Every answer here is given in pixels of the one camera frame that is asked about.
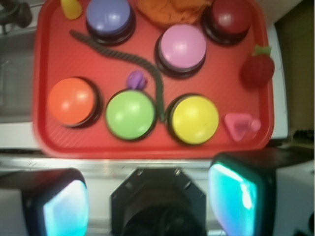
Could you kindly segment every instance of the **dark green rope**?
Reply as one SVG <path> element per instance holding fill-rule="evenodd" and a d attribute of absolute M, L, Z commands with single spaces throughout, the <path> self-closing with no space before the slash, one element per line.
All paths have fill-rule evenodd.
<path fill-rule="evenodd" d="M 165 121 L 165 113 L 164 113 L 164 98 L 163 98 L 163 82 L 161 78 L 161 74 L 159 70 L 152 65 L 149 61 L 144 58 L 141 58 L 137 55 L 130 54 L 130 53 L 123 53 L 116 50 L 111 50 L 107 47 L 104 47 L 97 42 L 95 42 L 91 37 L 84 35 L 80 32 L 70 30 L 70 34 L 77 39 L 78 41 L 87 44 L 98 53 L 102 54 L 103 56 L 125 60 L 128 62 L 135 63 L 140 65 L 144 69 L 146 69 L 152 77 L 155 79 L 156 83 L 156 99 L 157 99 L 157 112 L 159 114 L 159 118 L 162 122 Z"/>

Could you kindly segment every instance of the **orange cloth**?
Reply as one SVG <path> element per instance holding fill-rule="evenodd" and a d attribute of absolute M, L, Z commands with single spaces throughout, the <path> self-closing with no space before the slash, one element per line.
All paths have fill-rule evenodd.
<path fill-rule="evenodd" d="M 174 24 L 194 24 L 209 0 L 139 0 L 137 8 L 152 22 L 164 28 Z"/>

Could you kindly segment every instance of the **plastic tray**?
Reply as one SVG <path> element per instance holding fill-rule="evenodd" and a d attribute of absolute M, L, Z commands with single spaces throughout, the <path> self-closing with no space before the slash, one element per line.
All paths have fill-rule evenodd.
<path fill-rule="evenodd" d="M 80 0 L 84 12 L 89 0 Z M 58 81 L 71 76 L 93 80 L 101 89 L 105 106 L 112 95 L 126 88 L 126 78 L 142 68 L 120 60 L 102 57 L 88 46 L 74 40 L 71 29 L 87 33 L 83 14 L 67 20 L 59 0 L 47 0 L 37 26 L 35 44 L 33 125 L 43 151 L 52 157 L 104 159 L 195 159 L 211 158 L 221 151 L 263 148 L 269 141 L 274 125 L 272 83 L 260 90 L 247 91 L 241 85 L 239 71 L 253 52 L 255 44 L 267 46 L 266 26 L 261 10 L 254 0 L 250 3 L 253 19 L 247 37 L 238 45 L 224 47 L 207 39 L 204 66 L 192 78 L 172 79 L 163 75 L 165 107 L 185 93 L 199 93 L 217 106 L 221 120 L 214 136 L 200 146 L 176 142 L 166 125 L 158 122 L 153 132 L 138 142 L 115 138 L 105 124 L 104 115 L 91 127 L 73 129 L 61 126 L 47 110 L 47 96 Z M 163 29 L 152 25 L 135 8 L 137 25 L 132 38 L 115 49 L 140 55 L 154 62 L 154 46 Z M 155 99 L 155 83 L 149 73 L 145 91 Z M 228 134 L 222 118 L 230 112 L 249 113 L 262 122 L 256 135 L 248 133 L 236 143 Z"/>

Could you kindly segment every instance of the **green button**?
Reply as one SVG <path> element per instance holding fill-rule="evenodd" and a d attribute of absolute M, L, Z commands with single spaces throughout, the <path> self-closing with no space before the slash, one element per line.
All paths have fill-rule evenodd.
<path fill-rule="evenodd" d="M 116 94 L 108 103 L 106 121 L 111 132 L 125 140 L 142 137 L 155 122 L 155 106 L 144 93 L 127 90 Z"/>

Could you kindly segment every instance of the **cyan light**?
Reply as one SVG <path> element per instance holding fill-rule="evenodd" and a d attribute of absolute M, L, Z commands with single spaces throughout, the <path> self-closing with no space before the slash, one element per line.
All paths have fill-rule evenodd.
<path fill-rule="evenodd" d="M 252 236 L 255 231 L 257 187 L 239 173 L 216 163 L 209 170 L 210 203 L 230 236 Z"/>
<path fill-rule="evenodd" d="M 83 236 L 88 227 L 89 201 L 85 184 L 74 180 L 44 205 L 47 236 Z"/>

